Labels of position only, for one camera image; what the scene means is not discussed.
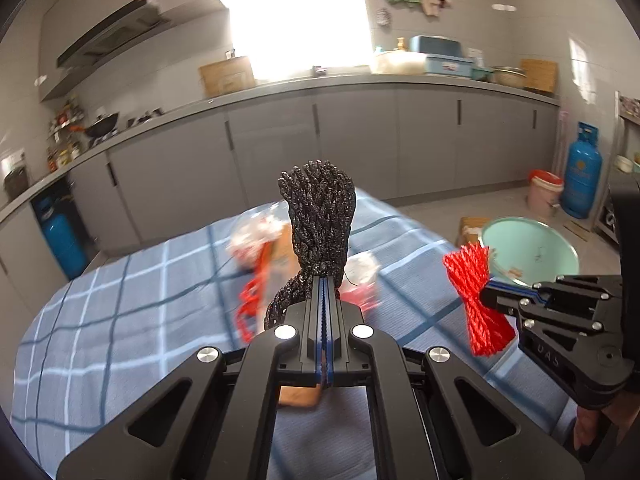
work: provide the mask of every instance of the bucket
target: bucket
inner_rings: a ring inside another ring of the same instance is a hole
[[[558,208],[564,183],[559,176],[543,170],[529,173],[529,195],[527,204],[533,215],[547,220]]]
[[[529,218],[498,218],[482,228],[489,270],[498,280],[531,286],[579,274],[578,254],[555,229]]]

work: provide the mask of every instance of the blue gas cylinder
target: blue gas cylinder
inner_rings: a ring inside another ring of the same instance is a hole
[[[578,140],[569,147],[564,173],[562,209],[576,218],[587,218],[598,187],[602,156],[598,151],[598,129],[578,123]]]
[[[66,216],[57,213],[51,200],[45,198],[38,204],[42,233],[60,267],[72,280],[82,274],[88,260]]]

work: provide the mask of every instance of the clear plastic bag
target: clear plastic bag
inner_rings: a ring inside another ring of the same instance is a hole
[[[376,276],[380,264],[371,251],[354,254],[347,258],[344,277],[340,285],[340,299],[356,304],[361,311],[378,304]]]
[[[241,217],[231,233],[226,250],[245,269],[255,269],[262,247],[280,236],[286,223],[276,216],[278,204]]]

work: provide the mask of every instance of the tile floor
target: tile floor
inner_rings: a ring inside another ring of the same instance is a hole
[[[440,234],[452,243],[458,235],[460,217],[484,216],[526,216],[532,218],[527,208],[527,187],[505,189],[489,193],[436,200],[414,205],[400,206],[405,215],[421,222],[430,230]],[[548,224],[556,229],[574,246],[580,258],[582,274],[619,274],[620,256],[617,248],[604,241],[599,234],[591,233],[588,242],[577,237],[564,227],[572,219],[561,209]]]

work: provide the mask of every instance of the range hood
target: range hood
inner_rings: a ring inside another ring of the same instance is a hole
[[[90,67],[139,43],[169,20],[160,15],[156,0],[133,0],[104,18],[58,56],[58,68]]]

